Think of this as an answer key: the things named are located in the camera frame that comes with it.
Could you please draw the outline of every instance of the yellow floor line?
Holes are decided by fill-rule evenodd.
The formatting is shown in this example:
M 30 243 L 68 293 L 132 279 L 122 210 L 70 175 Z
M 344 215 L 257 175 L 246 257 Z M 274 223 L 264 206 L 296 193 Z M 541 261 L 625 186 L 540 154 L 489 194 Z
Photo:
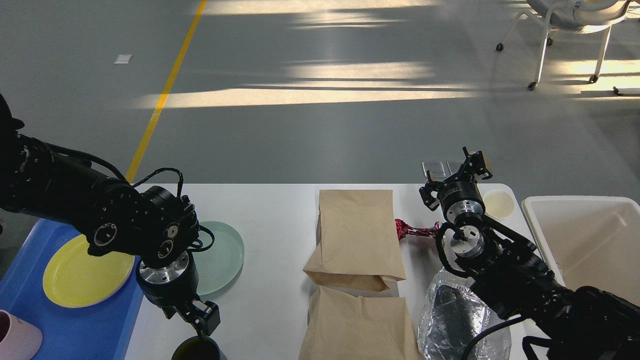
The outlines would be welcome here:
M 133 179 L 136 177 L 136 173 L 138 172 L 138 167 L 140 167 L 140 162 L 142 161 L 142 157 L 145 155 L 145 151 L 147 150 L 147 146 L 149 145 L 149 141 L 151 140 L 151 135 L 154 134 L 154 129 L 156 128 L 156 124 L 158 123 L 158 119 L 160 118 L 160 114 L 164 108 L 164 104 L 166 103 L 166 98 L 169 96 L 171 92 L 171 87 L 173 86 L 173 82 L 175 81 L 176 76 L 178 75 L 178 71 L 180 70 L 180 66 L 182 65 L 182 61 L 184 60 L 184 55 L 187 53 L 187 49 L 189 49 L 189 44 L 191 43 L 191 39 L 193 38 L 193 33 L 196 31 L 198 27 L 198 22 L 202 16 L 202 12 L 204 11 L 205 6 L 207 5 L 207 0 L 201 0 L 200 6 L 198 7 L 198 11 L 196 15 L 193 17 L 193 21 L 191 22 L 191 27 L 189 27 L 189 31 L 187 32 L 187 36 L 184 37 L 184 41 L 182 42 L 182 47 L 180 47 L 180 52 L 178 53 L 178 57 L 175 59 L 173 63 L 173 67 L 171 72 L 169 73 L 169 78 L 166 80 L 164 84 L 164 88 L 162 93 L 160 94 L 160 98 L 158 98 L 158 102 L 156 104 L 156 108 L 154 109 L 154 113 L 151 114 L 151 119 L 149 120 L 149 124 L 147 125 L 147 129 L 145 133 L 142 135 L 142 140 L 140 140 L 140 144 L 138 145 L 138 150 L 136 150 L 136 154 L 133 156 L 133 160 L 131 161 L 131 165 L 129 165 L 129 169 L 127 170 L 126 178 L 132 183 Z

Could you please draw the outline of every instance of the plastic bag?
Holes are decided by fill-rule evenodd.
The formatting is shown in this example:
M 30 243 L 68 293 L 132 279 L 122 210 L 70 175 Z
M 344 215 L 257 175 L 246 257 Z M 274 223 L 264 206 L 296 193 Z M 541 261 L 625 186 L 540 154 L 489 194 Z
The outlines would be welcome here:
M 465 347 L 502 320 L 469 287 L 473 279 L 441 269 L 427 289 L 418 326 L 418 349 L 427 360 L 459 359 Z M 509 359 L 511 333 L 502 329 L 482 339 L 468 360 Z

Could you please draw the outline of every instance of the gray floor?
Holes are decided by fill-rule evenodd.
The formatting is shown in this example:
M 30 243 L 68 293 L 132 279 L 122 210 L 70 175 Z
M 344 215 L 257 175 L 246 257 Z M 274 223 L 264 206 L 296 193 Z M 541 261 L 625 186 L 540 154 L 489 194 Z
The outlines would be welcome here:
M 23 133 L 125 172 L 197 6 L 1 1 L 0 92 Z M 421 161 L 467 145 L 520 200 L 640 202 L 640 99 L 611 91 L 640 84 L 640 9 L 615 25 L 597 83 L 600 35 L 560 33 L 529 92 L 537 25 L 495 51 L 525 6 L 209 0 L 136 178 L 173 166 L 188 183 L 420 183 Z M 0 237 L 1 263 L 33 219 L 0 218 L 23 230 Z

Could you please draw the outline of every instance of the plate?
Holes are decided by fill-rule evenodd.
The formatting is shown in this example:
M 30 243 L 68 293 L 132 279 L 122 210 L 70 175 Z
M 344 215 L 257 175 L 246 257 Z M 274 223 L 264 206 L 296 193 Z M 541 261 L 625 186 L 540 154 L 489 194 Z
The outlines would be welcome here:
M 116 293 L 129 277 L 133 256 L 119 252 L 91 256 L 87 249 L 86 237 L 78 235 L 47 264 L 42 288 L 53 303 L 73 308 L 98 304 Z
M 240 234 L 223 222 L 205 221 L 200 225 L 216 237 L 209 250 L 193 253 L 199 278 L 197 293 L 202 296 L 222 289 L 234 279 L 244 262 L 244 243 Z M 200 231 L 200 239 L 205 246 L 211 241 L 204 231 Z

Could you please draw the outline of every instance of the yellow plate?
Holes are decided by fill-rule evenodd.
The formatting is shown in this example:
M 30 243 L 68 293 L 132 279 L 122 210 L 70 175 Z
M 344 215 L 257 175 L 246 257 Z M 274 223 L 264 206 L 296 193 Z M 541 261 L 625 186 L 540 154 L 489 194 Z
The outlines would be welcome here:
M 42 277 L 49 300 L 64 307 L 85 307 L 106 300 L 124 285 L 134 257 L 118 252 L 91 256 L 88 248 L 86 237 L 79 235 L 53 255 Z

